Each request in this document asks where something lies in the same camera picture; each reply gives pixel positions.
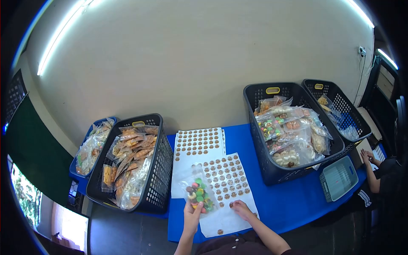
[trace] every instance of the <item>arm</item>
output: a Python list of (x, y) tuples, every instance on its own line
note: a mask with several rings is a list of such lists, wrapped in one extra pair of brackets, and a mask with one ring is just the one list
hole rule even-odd
[(239, 215), (243, 220), (248, 221), (255, 232), (258, 234), (259, 238), (265, 244), (265, 246), (272, 251), (275, 255), (281, 255), (287, 250), (290, 250), (289, 244), (280, 237), (277, 233), (273, 232), (265, 224), (263, 224), (248, 208), (248, 206), (241, 200), (234, 202), (232, 209)]
[(194, 234), (197, 232), (198, 222), (200, 220), (201, 209), (203, 202), (197, 205), (194, 210), (191, 206), (191, 201), (187, 201), (184, 207), (184, 228), (179, 244), (177, 245), (174, 255), (190, 255), (193, 247)]
[(373, 169), (371, 168), (371, 165), (370, 165), (368, 152), (365, 151), (365, 150), (361, 150), (360, 155), (363, 158), (364, 164), (366, 165), (367, 181), (368, 181), (368, 185), (370, 187), (370, 190), (373, 193), (379, 193), (380, 192), (380, 180), (381, 179), (377, 179), (375, 177)]

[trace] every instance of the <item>hand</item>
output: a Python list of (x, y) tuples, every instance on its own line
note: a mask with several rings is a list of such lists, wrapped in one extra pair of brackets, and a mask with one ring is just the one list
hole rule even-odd
[(369, 152), (366, 151), (366, 150), (363, 150), (363, 149), (362, 149), (361, 152), (360, 152), (360, 155), (361, 155), (361, 157), (363, 158), (363, 162), (364, 162), (364, 164), (366, 164), (366, 165), (369, 165), (369, 164), (370, 164), (370, 159), (369, 159), (368, 154), (369, 154)]
[(188, 200), (184, 207), (184, 229), (183, 234), (188, 236), (193, 236), (197, 232), (198, 222), (200, 219), (201, 209), (203, 208), (204, 203), (200, 202), (197, 205), (197, 208), (194, 208), (191, 205), (191, 201)]
[(232, 209), (245, 221), (248, 221), (250, 217), (255, 216), (251, 210), (249, 210), (248, 206), (241, 200), (235, 200)]

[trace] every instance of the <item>ceiling light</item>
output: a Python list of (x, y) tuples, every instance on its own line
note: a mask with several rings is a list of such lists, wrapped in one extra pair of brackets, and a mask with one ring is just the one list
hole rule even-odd
[(395, 64), (394, 61), (393, 61), (390, 57), (388, 57), (387, 54), (385, 54), (384, 51), (382, 51), (382, 50), (380, 50), (380, 49), (377, 49), (377, 50), (378, 50), (378, 52), (381, 53), (381, 55), (383, 55), (388, 61), (390, 61), (390, 63), (395, 67), (395, 69), (398, 70), (397, 64)]
[(64, 17), (64, 19), (54, 32), (53, 36), (51, 37), (51, 40), (49, 41), (47, 48), (45, 49), (45, 52), (42, 55), (40, 65), (38, 66), (37, 75), (42, 75), (52, 53), (54, 52), (62, 36), (66, 33), (66, 31), (72, 25), (72, 23), (79, 17), (79, 15), (85, 9), (85, 7), (92, 3), (92, 1), (93, 0), (78, 1)]
[(371, 27), (374, 28), (374, 24), (371, 22), (370, 18), (361, 10), (361, 8), (353, 1), (347, 0), (351, 7), (363, 18), (363, 20)]

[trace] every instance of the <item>window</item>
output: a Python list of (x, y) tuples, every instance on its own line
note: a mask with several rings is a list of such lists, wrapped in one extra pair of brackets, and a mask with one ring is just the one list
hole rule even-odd
[(42, 192), (27, 180), (15, 164), (11, 167), (11, 181), (27, 221), (31, 226), (37, 226), (40, 223)]
[(23, 77), (21, 75), (21, 69), (14, 75), (7, 88), (7, 115), (6, 115), (6, 124), (4, 126), (4, 131), (7, 130), (9, 122), (13, 117), (14, 112), (16, 111), (18, 105), (21, 103), (27, 90), (24, 85)]

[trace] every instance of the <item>blue tablecloth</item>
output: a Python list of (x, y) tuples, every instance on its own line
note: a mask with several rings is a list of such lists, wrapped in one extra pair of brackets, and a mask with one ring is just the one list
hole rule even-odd
[[(262, 222), (276, 233), (284, 233), (303, 226), (326, 213), (337, 209), (346, 202), (367, 178), (365, 168), (357, 169), (359, 182), (346, 195), (335, 202), (327, 203), (324, 198), (319, 175), (322, 168), (302, 178), (282, 184), (265, 186), (261, 177), (254, 143), (249, 124), (229, 126), (225, 129), (226, 152), (238, 152), (255, 204)], [(175, 135), (168, 136), (174, 150)], [(169, 225), (167, 239), (172, 242), (180, 240), (183, 231), (184, 199), (170, 199)], [(194, 243), (208, 240), (201, 233), (200, 226), (194, 236)]]

